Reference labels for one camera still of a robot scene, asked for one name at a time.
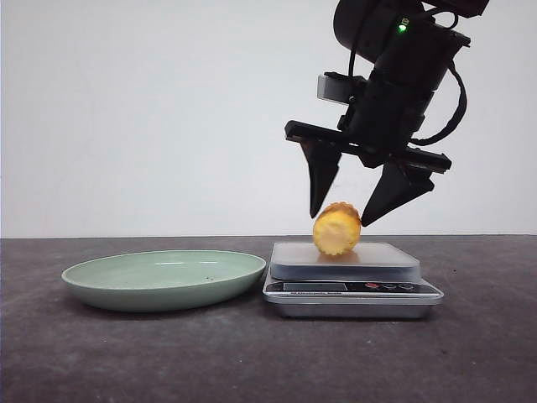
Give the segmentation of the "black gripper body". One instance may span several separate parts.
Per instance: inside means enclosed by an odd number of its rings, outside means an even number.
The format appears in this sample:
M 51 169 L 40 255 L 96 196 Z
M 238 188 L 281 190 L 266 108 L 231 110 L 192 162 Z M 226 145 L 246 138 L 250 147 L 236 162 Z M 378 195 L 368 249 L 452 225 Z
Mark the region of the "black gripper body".
M 368 168 L 398 160 L 438 173 L 449 170 L 451 161 L 445 155 L 409 147 L 435 93 L 394 84 L 376 72 L 366 80 L 362 95 L 347 104 L 337 129 L 289 121 L 284 128 L 286 138 L 297 143 L 318 140 L 333 144 L 342 153 L 358 156 Z

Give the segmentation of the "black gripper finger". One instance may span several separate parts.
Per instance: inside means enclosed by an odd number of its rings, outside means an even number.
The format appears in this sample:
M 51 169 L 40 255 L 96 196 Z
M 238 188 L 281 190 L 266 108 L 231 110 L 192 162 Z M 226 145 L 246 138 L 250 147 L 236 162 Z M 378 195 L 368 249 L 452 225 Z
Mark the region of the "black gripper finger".
M 399 162 L 383 165 L 381 178 L 362 214 L 364 227 L 434 189 L 432 171 Z
M 327 142 L 306 140 L 301 144 L 310 175 L 310 216 L 321 209 L 339 170 L 341 150 Z

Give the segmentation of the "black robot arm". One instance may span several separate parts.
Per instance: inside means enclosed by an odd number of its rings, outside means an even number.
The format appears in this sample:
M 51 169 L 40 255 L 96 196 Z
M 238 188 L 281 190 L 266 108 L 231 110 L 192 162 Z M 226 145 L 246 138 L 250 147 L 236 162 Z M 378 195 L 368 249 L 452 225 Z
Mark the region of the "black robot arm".
M 435 21 L 438 13 L 472 18 L 484 1 L 341 1 L 333 29 L 351 57 L 373 64 L 369 76 L 326 72 L 319 76 L 320 99 L 347 106 L 334 129 L 289 121 L 285 135 L 299 143 L 309 166 L 310 215 L 321 209 L 343 154 L 354 154 L 368 168 L 381 167 L 381 178 L 362 214 L 369 225 L 433 190 L 431 175 L 444 173 L 451 161 L 427 146 L 452 133 L 467 110 L 458 98 L 446 126 L 427 139 L 416 137 L 425 110 L 446 73 L 456 70 L 456 53 L 470 39 L 454 25 Z

